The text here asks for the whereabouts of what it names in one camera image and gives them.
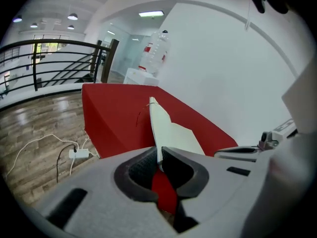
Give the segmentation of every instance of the red table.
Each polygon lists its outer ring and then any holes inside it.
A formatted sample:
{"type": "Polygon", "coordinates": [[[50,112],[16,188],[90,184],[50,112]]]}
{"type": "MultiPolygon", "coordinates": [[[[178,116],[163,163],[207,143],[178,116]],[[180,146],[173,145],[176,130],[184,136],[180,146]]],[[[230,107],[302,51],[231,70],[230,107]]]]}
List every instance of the red table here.
{"type": "MultiPolygon", "coordinates": [[[[155,145],[149,107],[146,107],[150,97],[155,97],[172,122],[193,131],[206,155],[213,156],[219,149],[237,146],[211,121],[159,87],[84,84],[85,131],[102,158],[155,145]]],[[[154,176],[152,190],[159,194],[158,207],[174,213],[176,195],[161,171],[154,176]]]]}

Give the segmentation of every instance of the black slot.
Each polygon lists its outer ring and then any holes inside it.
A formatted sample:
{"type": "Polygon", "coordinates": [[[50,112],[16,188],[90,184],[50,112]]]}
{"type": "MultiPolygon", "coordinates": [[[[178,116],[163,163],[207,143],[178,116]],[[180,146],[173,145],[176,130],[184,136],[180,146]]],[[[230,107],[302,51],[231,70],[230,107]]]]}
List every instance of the black slot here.
{"type": "Polygon", "coordinates": [[[240,169],[240,168],[235,168],[235,167],[230,167],[227,169],[227,171],[238,174],[238,175],[242,175],[245,177],[247,177],[250,173],[250,170],[240,169]]]}
{"type": "Polygon", "coordinates": [[[86,194],[87,191],[81,188],[73,189],[46,217],[46,219],[58,228],[63,229],[85,198],[86,194]]]}

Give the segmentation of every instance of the power strip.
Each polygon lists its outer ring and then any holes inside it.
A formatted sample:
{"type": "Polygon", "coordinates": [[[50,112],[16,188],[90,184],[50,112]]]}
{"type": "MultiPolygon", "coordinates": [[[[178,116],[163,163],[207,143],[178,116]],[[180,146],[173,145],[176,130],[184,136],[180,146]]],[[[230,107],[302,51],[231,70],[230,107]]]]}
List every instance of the power strip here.
{"type": "Polygon", "coordinates": [[[79,149],[77,152],[74,152],[74,149],[69,150],[69,158],[70,159],[83,159],[89,157],[89,150],[88,149],[79,149]]]}

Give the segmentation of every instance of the black cable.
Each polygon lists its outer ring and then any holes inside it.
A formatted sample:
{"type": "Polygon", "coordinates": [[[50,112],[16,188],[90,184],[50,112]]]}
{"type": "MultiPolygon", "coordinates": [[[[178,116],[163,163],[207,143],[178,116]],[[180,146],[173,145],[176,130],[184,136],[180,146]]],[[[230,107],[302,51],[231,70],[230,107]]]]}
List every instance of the black cable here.
{"type": "Polygon", "coordinates": [[[62,151],[64,151],[67,147],[69,147],[69,146],[74,146],[74,152],[76,152],[76,146],[74,145],[74,144],[70,144],[70,145],[67,145],[67,146],[65,146],[62,150],[61,150],[61,152],[59,153],[59,156],[58,156],[58,158],[57,158],[57,161],[56,161],[56,182],[58,183],[58,160],[59,160],[59,158],[60,158],[60,155],[61,155],[61,153],[62,153],[62,151]]]}

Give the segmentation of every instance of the ceiling light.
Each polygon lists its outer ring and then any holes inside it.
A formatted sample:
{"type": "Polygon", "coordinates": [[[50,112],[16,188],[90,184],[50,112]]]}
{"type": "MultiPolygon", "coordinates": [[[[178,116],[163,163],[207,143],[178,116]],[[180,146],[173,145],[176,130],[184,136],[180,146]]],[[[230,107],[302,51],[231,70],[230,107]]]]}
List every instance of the ceiling light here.
{"type": "Polygon", "coordinates": [[[139,13],[141,17],[155,17],[155,16],[163,16],[164,12],[161,10],[158,11],[147,11],[147,12],[141,12],[139,13]]]}
{"type": "Polygon", "coordinates": [[[18,16],[16,16],[16,17],[13,19],[13,22],[14,22],[14,23],[21,22],[21,21],[22,21],[22,16],[21,16],[21,15],[18,15],[18,16]]]}
{"type": "Polygon", "coordinates": [[[31,27],[31,28],[37,28],[38,25],[37,25],[37,23],[33,23],[30,27],[31,27]]]}
{"type": "Polygon", "coordinates": [[[72,13],[72,14],[70,14],[67,18],[68,18],[68,19],[71,19],[71,20],[77,20],[77,19],[78,19],[78,16],[77,16],[76,13],[72,13]]]}

